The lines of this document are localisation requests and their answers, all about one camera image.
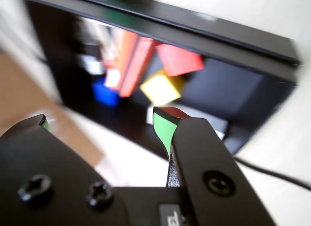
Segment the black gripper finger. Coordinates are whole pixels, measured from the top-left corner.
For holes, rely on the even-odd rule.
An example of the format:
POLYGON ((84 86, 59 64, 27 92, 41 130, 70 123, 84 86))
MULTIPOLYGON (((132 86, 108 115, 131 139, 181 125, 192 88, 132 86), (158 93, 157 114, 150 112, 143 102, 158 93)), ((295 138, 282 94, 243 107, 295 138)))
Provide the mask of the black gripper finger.
POLYGON ((46 116, 24 119, 0 138, 3 226, 127 226, 108 183, 48 130, 46 116))

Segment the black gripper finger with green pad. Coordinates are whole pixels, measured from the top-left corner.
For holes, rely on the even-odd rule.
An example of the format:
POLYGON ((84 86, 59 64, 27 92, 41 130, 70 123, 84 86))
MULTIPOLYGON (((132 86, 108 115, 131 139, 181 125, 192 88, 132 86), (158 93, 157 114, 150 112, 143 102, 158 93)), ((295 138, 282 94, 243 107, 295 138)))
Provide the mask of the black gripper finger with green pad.
POLYGON ((274 221, 210 123, 156 106, 153 126, 172 158, 198 226, 272 226, 274 221))

